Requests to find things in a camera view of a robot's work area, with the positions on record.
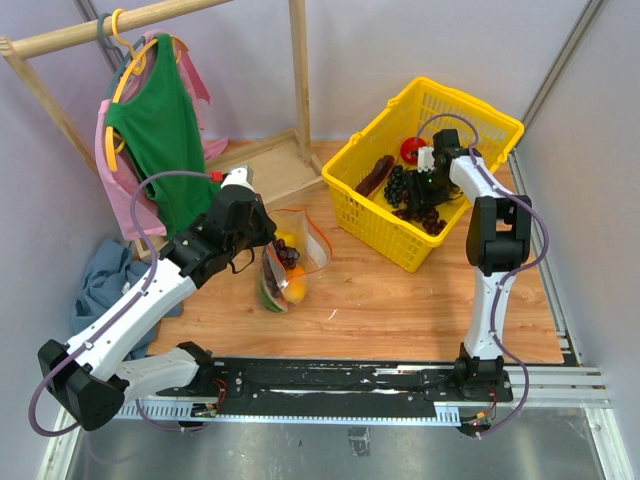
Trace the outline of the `orange mango toy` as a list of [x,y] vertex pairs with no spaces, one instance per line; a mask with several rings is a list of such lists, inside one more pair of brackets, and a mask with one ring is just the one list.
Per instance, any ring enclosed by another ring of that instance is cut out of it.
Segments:
[[287,302],[298,305],[305,298],[307,290],[306,272],[301,265],[296,265],[286,275],[282,295]]

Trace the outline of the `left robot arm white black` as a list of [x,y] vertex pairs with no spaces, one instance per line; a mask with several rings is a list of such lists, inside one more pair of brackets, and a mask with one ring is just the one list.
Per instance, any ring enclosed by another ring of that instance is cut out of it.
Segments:
[[155,265],[102,317],[67,342],[49,340],[39,349],[43,382],[36,391],[48,391],[86,431],[148,395],[172,388],[207,393],[215,361],[193,342],[167,354],[125,357],[170,309],[231,267],[239,252],[274,240],[275,230],[252,187],[222,187],[209,211],[167,244]]

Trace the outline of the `dark blue grape bunch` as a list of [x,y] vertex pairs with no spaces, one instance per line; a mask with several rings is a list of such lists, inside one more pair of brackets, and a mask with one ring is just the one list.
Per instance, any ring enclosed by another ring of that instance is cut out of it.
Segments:
[[387,184],[383,189],[384,198],[394,209],[409,206],[409,176],[411,171],[400,165],[395,166],[388,177]]

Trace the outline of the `yellow bell pepper toy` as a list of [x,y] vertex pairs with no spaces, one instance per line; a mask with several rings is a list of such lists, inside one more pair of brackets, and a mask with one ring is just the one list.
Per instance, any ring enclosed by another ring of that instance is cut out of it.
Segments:
[[282,230],[277,230],[275,232],[276,239],[278,241],[282,241],[285,246],[295,248],[297,245],[296,236],[292,233],[285,232]]

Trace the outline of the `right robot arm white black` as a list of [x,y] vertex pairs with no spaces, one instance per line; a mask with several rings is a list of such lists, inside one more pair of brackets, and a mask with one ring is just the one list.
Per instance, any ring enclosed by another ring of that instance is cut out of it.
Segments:
[[475,147],[460,145],[455,129],[435,133],[431,147],[418,136],[409,138],[401,146],[401,156],[417,166],[408,180],[413,212],[431,192],[460,190],[472,204],[466,239],[475,279],[471,326],[452,371],[426,377],[424,392],[474,400],[487,392],[505,391],[508,353],[502,334],[515,276],[530,254],[531,200],[506,189]]

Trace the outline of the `clear zip bag orange zipper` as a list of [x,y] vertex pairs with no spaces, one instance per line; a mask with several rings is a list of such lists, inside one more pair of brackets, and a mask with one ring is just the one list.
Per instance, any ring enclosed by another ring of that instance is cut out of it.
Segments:
[[266,310],[284,314],[305,299],[310,277],[329,265],[333,249],[306,209],[276,209],[269,215],[275,239],[261,253],[256,297]]

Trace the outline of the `dark purple grape bunch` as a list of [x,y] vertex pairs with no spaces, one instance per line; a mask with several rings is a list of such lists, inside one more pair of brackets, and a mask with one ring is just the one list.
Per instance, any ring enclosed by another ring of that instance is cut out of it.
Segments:
[[296,248],[287,247],[277,239],[264,248],[262,254],[263,276],[266,285],[277,295],[282,296],[282,286],[287,273],[298,265],[300,253]]

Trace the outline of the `watermelon slice toy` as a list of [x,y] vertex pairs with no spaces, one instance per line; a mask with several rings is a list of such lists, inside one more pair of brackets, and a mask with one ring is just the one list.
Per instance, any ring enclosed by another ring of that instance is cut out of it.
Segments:
[[260,280],[256,286],[256,296],[259,303],[267,310],[274,313],[287,313],[289,311],[289,303],[280,296],[280,291],[276,290],[277,295]]

